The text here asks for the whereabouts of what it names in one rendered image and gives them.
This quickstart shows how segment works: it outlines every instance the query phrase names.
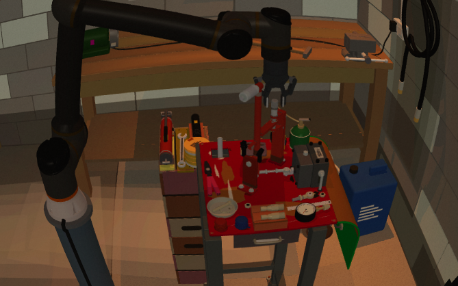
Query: red tabletop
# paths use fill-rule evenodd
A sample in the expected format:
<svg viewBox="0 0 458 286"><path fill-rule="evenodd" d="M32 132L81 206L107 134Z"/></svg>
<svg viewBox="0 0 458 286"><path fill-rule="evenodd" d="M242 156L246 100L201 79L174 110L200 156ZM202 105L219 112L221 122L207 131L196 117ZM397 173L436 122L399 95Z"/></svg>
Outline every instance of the red tabletop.
<svg viewBox="0 0 458 286"><path fill-rule="evenodd" d="M266 143L266 148L268 152L271 152L271 142L270 140L261 140L261 142ZM323 186L322 191L326 193L324 198L316 197L312 199L303 199L302 201L292 202L293 198L296 198L299 195L305 195L307 192L315 192L318 190L318 187L304 187L298 189L293 181L291 181L292 175L284 176L282 173L268 173L260 174L257 180L258 188L255 189L253 193L249 193L249 187L244 186L243 190L239 190L239 184L242 184L242 164L243 156L240 152L240 141L226 141L223 142L223 148L229 149L229 156L225 158L213 158L211 156L212 150L217 150L217 142L201 143L200 152L201 152L201 164L202 168L197 170L197 172L202 172L203 185L204 185L204 197L205 204L207 205L210 200L220 196L228 197L228 184L223 180L223 177L229 177L232 179L232 176L227 175L227 170L229 169L233 174L233 180L229 181L231 190L233 192L233 199L238 203L238 210L227 220L227 230L219 232L215 229L215 217L207 210L207 223L209 226L209 234L211 236L226 236L226 235L248 235L254 233L272 233L276 231L287 231L294 229L306 229L311 227L326 226L330 224L336 224L337 219L333 207L330 205L328 210L317 211L316 217L311 222L299 222L294 217L295 210L292 209L288 211L288 207L295 207L301 203L320 203L329 200L329 191ZM262 162L259 163L259 170L274 170L282 169L285 167L291 167L292 165L292 151L287 143L285 146L284 153L285 162L282 165L277 165L268 159L263 158ZM212 168L212 176L222 191L222 194L219 196L215 192L211 196L207 195L207 179L204 173L204 161L207 161ZM245 204L250 203L252 206L255 205L273 205L273 204L285 204L285 214L287 218L287 228L286 229L273 229L271 231L255 231L253 229L253 219L251 214L251 208L245 208ZM245 230L239 230L235 227L235 220L238 216L245 216L248 219L249 228Z"/></svg>

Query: green gas canister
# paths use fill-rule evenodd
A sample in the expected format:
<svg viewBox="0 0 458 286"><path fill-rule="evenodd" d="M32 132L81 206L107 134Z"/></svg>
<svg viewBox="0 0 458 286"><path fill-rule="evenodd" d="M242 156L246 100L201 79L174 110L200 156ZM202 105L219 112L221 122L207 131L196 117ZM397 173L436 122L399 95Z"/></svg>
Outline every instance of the green gas canister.
<svg viewBox="0 0 458 286"><path fill-rule="evenodd" d="M299 123L290 129L289 145L294 149L296 145L306 145L310 142L310 130L303 124L310 121L310 118L299 118Z"/></svg>

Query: blue cup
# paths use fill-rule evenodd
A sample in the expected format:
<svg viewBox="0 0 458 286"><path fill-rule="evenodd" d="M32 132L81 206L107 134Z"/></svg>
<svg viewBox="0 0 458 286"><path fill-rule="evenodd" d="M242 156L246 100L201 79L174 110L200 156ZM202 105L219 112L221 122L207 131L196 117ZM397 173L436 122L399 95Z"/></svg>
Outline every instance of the blue cup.
<svg viewBox="0 0 458 286"><path fill-rule="evenodd" d="M236 218L236 228L239 229L240 231L243 231L244 229L247 229L248 226L248 218L246 216L238 216Z"/></svg>

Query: hammer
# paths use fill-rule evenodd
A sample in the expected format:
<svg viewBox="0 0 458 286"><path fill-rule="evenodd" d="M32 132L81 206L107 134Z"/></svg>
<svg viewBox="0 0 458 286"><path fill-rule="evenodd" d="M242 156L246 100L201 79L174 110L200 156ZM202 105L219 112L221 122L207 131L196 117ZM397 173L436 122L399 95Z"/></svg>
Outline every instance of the hammer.
<svg viewBox="0 0 458 286"><path fill-rule="evenodd" d="M260 47L260 46L261 46L261 41L256 40L256 39L253 39L253 40L252 40L252 44L253 44L254 46ZM293 52L293 53L300 53L300 54L303 55L303 59L306 59L306 58L308 58L308 56L309 56L310 53L311 53L311 47L307 47L306 49L292 48L292 49L291 49L291 52Z"/></svg>

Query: drawer handle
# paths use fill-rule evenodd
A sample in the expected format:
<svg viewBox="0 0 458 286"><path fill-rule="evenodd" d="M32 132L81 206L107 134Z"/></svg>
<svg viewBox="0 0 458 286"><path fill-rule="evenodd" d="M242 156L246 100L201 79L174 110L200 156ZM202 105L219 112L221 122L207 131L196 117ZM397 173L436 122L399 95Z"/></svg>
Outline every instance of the drawer handle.
<svg viewBox="0 0 458 286"><path fill-rule="evenodd" d="M278 238L268 238L268 239L253 239L253 243L255 245L263 245L263 244L279 244L280 242L283 241L283 238L281 236L278 236Z"/></svg>
<svg viewBox="0 0 458 286"><path fill-rule="evenodd" d="M202 226L200 225L182 226L181 229L183 231L200 231L202 229Z"/></svg>
<svg viewBox="0 0 458 286"><path fill-rule="evenodd" d="M202 248L204 244L185 244L184 248Z"/></svg>

